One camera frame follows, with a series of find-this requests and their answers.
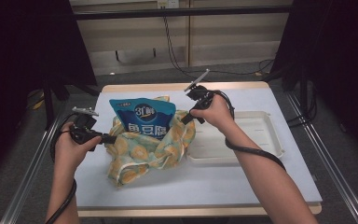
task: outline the black curtain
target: black curtain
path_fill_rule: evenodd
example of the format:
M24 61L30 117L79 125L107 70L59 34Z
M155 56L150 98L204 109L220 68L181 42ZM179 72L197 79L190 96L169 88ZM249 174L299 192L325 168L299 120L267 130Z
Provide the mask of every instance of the black curtain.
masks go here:
M90 59L69 1L0 1L0 158L26 107L27 95L47 79L95 85Z
M313 1L294 1L304 6ZM312 13L289 15L271 73L291 90L303 72L358 140L358 1L313 3Z

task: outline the black cable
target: black cable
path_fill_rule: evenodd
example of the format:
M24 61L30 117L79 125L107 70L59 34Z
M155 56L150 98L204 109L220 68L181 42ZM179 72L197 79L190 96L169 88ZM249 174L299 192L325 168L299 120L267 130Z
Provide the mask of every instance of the black cable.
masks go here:
M292 70L296 67L295 62L288 62L286 65L281 67L280 69L273 71L268 74L268 76L263 77L260 81L270 82L273 79L277 79L283 76L287 76L287 74L291 74Z
M307 123L310 123L311 121L313 121L316 117L317 112L318 112L318 105L316 102L316 89L314 86L312 86L312 98L310 100L310 108L308 108L307 111L301 113L297 117L288 119L286 122L291 123L295 120L303 119L303 121L301 121L299 123L289 125L289 128L295 128L295 127L298 127L298 126L301 126L303 124L307 124Z
M227 106L228 106L228 110L230 112L230 115L233 119L235 119L235 116L234 116L234 106L232 106L232 103L231 101L229 100L228 96L222 92L222 91L210 91L210 90L193 90L193 92L197 93L197 92L201 92L201 93L211 93L211 94L217 94L221 97L223 97L223 99L225 99L226 103L227 103Z
M228 142L227 139L226 139L226 146L231 148L231 149L233 149L233 150L236 150L236 151L252 153L254 155L265 157L267 159L275 161L278 165L280 165L283 168L283 170L286 171L282 161L280 159L278 159L278 157L274 156L273 154L271 154L271 153L269 153L269 152L267 152L265 150L255 149L255 148L251 148L251 147L237 147L237 146L232 145L230 142Z
M57 209L57 211L51 216L51 218L48 219L46 224L52 224L57 220L57 218L62 214L62 212L65 210L65 208L69 205L69 203L74 198L76 194L76 189L77 189L77 183L74 180L74 183L72 184L71 190L69 191L69 194L66 197L65 201L62 203L59 209Z
M197 70L197 71L185 71L179 66L179 64L178 64L178 62L176 60L175 54L173 52L173 46L172 46L172 41L171 41L171 36L170 36L170 29L169 29L169 26L168 26L167 18L163 17L163 19L164 19L164 24L165 24L165 33L166 33L167 42L168 42L168 52L170 54L170 60L171 60L171 64L173 65L173 67L175 69L177 69L178 71L180 71L185 76L191 77L191 78L195 78L195 77L192 77L190 75L191 73L200 73L200 72L203 73L203 72L205 72L205 71L200 71L200 70ZM270 61L270 62L267 63L265 66L261 67L261 63L266 62L266 61ZM257 73L257 72L263 72L264 69L266 69L272 62L274 62L273 59L263 60L263 61L259 62L259 69L258 70L253 71L253 72L248 72L248 73L236 73L236 72L218 71L218 70L210 70L210 72L211 73L224 73L224 74L238 75L238 76L253 75L253 74Z
M71 118L72 116L74 116L75 114L70 114L67 117L64 118L62 124L60 125L60 127L56 130L55 134L53 135L52 139L51 139L51 144L50 144L50 157L52 159L53 162L55 162L55 145L57 143L57 140L60 138L61 134L63 133L69 133L70 131L65 131L62 132L62 126L63 124L65 124L69 118ZM57 209L57 211L48 219L48 221L46 222L46 224L52 224L54 223L57 218L62 214L62 212L65 210L65 208L68 206L69 202L72 201L72 199L75 196L76 193L76 189L77 189L77 184L76 181L74 180L71 190L68 193L68 196L66 197L65 201L62 203L62 205Z

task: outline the finger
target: finger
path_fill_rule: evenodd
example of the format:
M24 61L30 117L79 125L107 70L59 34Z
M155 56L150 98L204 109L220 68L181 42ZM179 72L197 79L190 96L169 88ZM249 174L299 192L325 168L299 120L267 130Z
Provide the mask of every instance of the finger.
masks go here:
M198 109L192 109L190 110L190 114L194 117L202 117L202 110L198 110Z
M101 142L102 138L101 136L96 136L91 138L89 141L85 142L82 146L86 150L90 150L91 148L97 146Z
M73 122L67 122L65 124L62 125L62 128L61 128L61 131L62 132L68 132L69 131L69 128L74 125Z
M225 100L225 99L223 99L223 97L221 95L215 94L213 96L213 101L222 101L222 100Z

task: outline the plastic tray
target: plastic tray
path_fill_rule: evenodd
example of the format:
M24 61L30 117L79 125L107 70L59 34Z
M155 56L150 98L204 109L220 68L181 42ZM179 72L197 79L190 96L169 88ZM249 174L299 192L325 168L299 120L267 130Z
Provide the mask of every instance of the plastic tray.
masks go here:
M275 132L269 114L264 111L243 111L235 113L237 124L263 150L280 158L283 155L280 140ZM226 147L225 136L214 126L196 122L196 137L188 147L187 158L195 163L238 163L232 151Z

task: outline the wall outlet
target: wall outlet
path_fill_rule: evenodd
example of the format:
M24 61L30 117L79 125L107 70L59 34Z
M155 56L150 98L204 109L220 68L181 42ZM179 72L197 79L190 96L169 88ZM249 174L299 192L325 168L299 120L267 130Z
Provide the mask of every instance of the wall outlet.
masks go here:
M168 8L168 0L158 0L157 8Z
M179 8L179 0L158 0L157 8Z
M168 0L167 8L179 8L179 0Z

